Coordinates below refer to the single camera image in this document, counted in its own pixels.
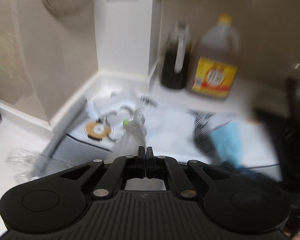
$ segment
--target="dark bottle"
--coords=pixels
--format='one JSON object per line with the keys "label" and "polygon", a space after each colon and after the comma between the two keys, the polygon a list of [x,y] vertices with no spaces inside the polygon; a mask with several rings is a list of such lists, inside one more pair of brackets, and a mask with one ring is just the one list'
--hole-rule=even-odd
{"label": "dark bottle", "polygon": [[170,89],[186,87],[191,49],[191,34],[186,23],[175,23],[169,32],[161,84]]}

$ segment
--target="beige wall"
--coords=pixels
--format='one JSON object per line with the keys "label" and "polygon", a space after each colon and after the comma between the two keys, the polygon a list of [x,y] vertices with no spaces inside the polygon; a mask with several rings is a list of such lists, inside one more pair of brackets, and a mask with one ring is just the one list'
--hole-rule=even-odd
{"label": "beige wall", "polygon": [[98,70],[93,2],[53,17],[41,0],[0,0],[0,100],[50,120]]}
{"label": "beige wall", "polygon": [[161,51],[174,21],[187,21],[197,41],[223,12],[241,34],[241,76],[278,88],[288,75],[300,77],[300,0],[164,0]]}

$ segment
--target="plastic jug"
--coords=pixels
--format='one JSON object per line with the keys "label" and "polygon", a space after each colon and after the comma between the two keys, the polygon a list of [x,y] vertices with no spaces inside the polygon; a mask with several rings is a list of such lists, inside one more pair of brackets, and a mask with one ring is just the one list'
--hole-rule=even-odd
{"label": "plastic jug", "polygon": [[226,99],[240,64],[240,37],[232,17],[222,14],[217,25],[199,39],[191,55],[186,89]]}
{"label": "plastic jug", "polygon": [[168,37],[161,74],[161,84],[171,89],[186,87],[191,50],[189,25],[176,22]]}

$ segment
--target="yellow label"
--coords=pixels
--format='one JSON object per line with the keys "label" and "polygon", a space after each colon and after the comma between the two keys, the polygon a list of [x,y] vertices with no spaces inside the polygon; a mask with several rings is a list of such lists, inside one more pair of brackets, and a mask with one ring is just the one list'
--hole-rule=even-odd
{"label": "yellow label", "polygon": [[192,91],[224,98],[228,95],[238,67],[201,57]]}

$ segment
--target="blue cloth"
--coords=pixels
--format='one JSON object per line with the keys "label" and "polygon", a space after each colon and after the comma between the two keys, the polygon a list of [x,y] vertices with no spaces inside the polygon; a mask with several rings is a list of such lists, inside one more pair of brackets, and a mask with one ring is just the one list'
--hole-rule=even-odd
{"label": "blue cloth", "polygon": [[235,168],[240,167],[242,145],[236,122],[229,122],[209,133],[221,161],[229,161]]}

